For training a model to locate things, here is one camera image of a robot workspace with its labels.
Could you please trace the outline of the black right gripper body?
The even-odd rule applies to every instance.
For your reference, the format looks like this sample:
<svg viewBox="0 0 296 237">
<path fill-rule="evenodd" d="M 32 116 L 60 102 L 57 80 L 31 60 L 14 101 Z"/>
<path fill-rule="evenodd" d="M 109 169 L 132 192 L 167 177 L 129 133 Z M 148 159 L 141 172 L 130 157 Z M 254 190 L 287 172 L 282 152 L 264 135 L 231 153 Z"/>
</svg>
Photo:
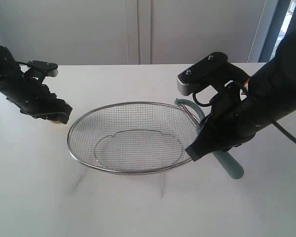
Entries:
<svg viewBox="0 0 296 237">
<path fill-rule="evenodd" d="M 247 97 L 241 100 L 239 85 L 233 82 L 228 88 L 231 98 L 235 99 L 228 108 L 220 111 L 222 103 L 218 101 L 210 113 L 213 125 L 225 134 L 231 147 L 250 141 L 259 131 L 256 127 L 259 124 L 259 96 L 256 87 L 249 84 Z"/>
</svg>

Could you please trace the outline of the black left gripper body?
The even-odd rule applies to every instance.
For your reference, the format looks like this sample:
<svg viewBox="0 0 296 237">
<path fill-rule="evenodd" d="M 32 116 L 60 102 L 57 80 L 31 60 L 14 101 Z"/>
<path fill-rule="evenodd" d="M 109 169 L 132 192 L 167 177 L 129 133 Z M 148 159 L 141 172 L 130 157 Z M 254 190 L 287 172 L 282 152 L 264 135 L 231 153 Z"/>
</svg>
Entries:
<svg viewBox="0 0 296 237">
<path fill-rule="evenodd" d="M 50 92 L 49 87 L 36 78 L 24 78 L 25 99 L 20 103 L 20 113 L 24 115 L 38 115 L 57 113 L 53 110 L 53 101 L 57 98 Z"/>
</svg>

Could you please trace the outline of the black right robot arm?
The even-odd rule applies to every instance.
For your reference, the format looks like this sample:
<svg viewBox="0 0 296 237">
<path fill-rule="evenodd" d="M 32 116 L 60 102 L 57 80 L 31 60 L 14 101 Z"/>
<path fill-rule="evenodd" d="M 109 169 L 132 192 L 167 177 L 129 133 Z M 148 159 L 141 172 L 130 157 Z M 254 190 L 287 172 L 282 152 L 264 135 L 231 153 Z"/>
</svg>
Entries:
<svg viewBox="0 0 296 237">
<path fill-rule="evenodd" d="M 285 35 L 275 56 L 248 75 L 214 52 L 179 75 L 183 94 L 195 96 L 206 87 L 217 93 L 200 134 L 186 149 L 196 161 L 217 150 L 229 150 L 296 110 L 296 30 Z"/>
</svg>

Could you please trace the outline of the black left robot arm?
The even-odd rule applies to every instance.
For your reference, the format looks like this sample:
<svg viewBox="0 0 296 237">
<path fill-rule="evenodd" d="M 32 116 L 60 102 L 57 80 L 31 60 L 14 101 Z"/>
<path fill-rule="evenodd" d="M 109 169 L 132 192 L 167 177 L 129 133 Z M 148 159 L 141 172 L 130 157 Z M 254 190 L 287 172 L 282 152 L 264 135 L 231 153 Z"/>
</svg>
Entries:
<svg viewBox="0 0 296 237">
<path fill-rule="evenodd" d="M 46 77 L 57 75 L 57 64 L 38 60 L 17 62 L 10 50 L 0 45 L 0 93 L 16 105 L 20 113 L 67 124 L 72 107 L 43 83 Z"/>
</svg>

